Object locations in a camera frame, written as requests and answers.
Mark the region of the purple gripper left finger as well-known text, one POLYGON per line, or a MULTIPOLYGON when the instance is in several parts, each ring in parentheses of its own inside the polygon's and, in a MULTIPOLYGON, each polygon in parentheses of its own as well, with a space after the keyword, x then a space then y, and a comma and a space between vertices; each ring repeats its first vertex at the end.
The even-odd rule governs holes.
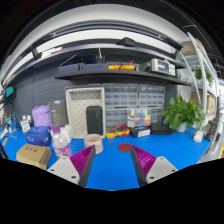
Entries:
POLYGON ((95 146, 89 146, 71 157, 61 157, 48 169, 48 172, 85 187, 95 155, 95 146))

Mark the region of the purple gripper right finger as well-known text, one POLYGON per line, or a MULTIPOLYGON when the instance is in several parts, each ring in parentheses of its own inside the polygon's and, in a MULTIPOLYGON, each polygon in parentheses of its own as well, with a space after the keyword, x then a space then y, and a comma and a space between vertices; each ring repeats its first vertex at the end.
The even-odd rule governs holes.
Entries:
POLYGON ((164 156, 155 157, 134 145, 131 146, 131 157, 140 187, 178 171, 164 156))

